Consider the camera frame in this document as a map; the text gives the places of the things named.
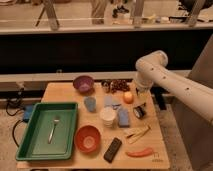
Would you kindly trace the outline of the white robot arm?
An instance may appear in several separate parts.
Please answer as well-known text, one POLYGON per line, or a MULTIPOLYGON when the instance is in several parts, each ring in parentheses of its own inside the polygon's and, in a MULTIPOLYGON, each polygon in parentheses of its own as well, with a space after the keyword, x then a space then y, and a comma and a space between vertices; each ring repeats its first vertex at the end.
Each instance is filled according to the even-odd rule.
POLYGON ((213 89, 166 69, 168 56, 154 51, 136 61, 134 82, 140 92, 158 84, 213 125, 213 89))

